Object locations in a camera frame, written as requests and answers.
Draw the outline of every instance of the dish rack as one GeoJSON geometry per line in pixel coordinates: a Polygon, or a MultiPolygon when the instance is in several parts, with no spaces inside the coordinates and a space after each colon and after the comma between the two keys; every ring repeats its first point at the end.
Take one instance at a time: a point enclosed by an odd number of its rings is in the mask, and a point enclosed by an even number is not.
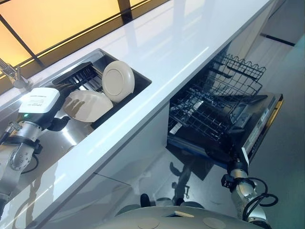
{"type": "Polygon", "coordinates": [[[178,123],[219,141],[262,88],[258,81],[265,71],[257,64],[219,53],[171,99],[169,130],[178,123]]]}

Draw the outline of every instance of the beige plate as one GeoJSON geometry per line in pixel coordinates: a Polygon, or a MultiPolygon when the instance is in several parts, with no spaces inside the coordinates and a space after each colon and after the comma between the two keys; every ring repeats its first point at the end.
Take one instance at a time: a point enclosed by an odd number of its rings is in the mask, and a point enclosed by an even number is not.
{"type": "Polygon", "coordinates": [[[113,61],[103,72],[102,87],[111,101],[119,103],[134,90],[132,69],[123,61],[113,61]]]}
{"type": "Polygon", "coordinates": [[[104,93],[94,91],[75,91],[66,99],[63,109],[78,121],[92,123],[113,108],[113,104],[104,93]]]}

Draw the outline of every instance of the glass wall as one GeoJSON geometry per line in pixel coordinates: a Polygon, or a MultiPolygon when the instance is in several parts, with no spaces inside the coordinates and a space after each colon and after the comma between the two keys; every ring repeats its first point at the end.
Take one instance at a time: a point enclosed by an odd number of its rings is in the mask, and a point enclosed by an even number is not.
{"type": "MultiPolygon", "coordinates": [[[[128,23],[133,19],[126,19],[128,7],[132,12],[132,6],[139,9],[149,2],[153,9],[166,1],[0,0],[0,58],[13,66],[23,63],[21,72],[28,78],[128,23]]],[[[9,89],[8,84],[3,88],[3,78],[0,72],[0,94],[9,89]]]]}

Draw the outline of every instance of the white countertop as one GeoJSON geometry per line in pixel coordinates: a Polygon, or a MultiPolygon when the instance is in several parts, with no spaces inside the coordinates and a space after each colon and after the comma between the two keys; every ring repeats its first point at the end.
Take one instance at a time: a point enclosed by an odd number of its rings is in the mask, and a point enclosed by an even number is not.
{"type": "Polygon", "coordinates": [[[171,0],[32,77],[38,82],[101,48],[152,83],[34,181],[41,182],[36,193],[28,186],[8,203],[0,228],[43,220],[270,2],[171,0]]]}

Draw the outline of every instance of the kitchen sink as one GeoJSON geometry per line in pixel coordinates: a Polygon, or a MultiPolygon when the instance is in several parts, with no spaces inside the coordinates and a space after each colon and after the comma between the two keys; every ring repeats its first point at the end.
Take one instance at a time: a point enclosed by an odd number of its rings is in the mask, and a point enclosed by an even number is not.
{"type": "MultiPolygon", "coordinates": [[[[57,73],[51,75],[44,81],[40,82],[38,86],[46,87],[53,84],[60,83],[73,83],[76,84],[81,81],[78,77],[71,75],[77,67],[84,63],[92,63],[93,67],[98,71],[103,72],[105,67],[115,61],[116,59],[104,51],[97,49],[78,61],[68,65],[67,67],[61,69],[57,73]]],[[[63,130],[59,132],[53,132],[49,130],[44,130],[39,136],[41,145],[43,146],[42,152],[37,156],[39,159],[39,166],[30,173],[21,175],[19,184],[15,191],[12,193],[11,198],[16,196],[20,191],[22,191],[26,186],[28,186],[32,181],[34,181],[39,175],[41,175],[45,170],[50,168],[55,164],[62,156],[64,156],[69,150],[76,146],[80,141],[82,141],[86,136],[99,127],[103,122],[110,118],[114,113],[126,105],[130,100],[137,96],[141,91],[143,91],[151,81],[135,70],[133,70],[135,77],[135,88],[134,92],[123,99],[120,103],[114,104],[113,108],[104,114],[100,119],[94,123],[84,123],[74,119],[71,119],[63,130]]],[[[85,80],[84,83],[79,87],[79,90],[94,90],[102,91],[102,81],[100,76],[95,75],[90,80],[85,80]]],[[[11,101],[10,104],[4,105],[0,110],[0,131],[4,131],[10,121],[15,121],[18,114],[18,108],[22,103],[22,97],[11,101]]],[[[67,114],[61,109],[56,117],[61,118],[67,114]]],[[[25,170],[31,169],[35,166],[35,160],[32,160],[25,170]]]]}

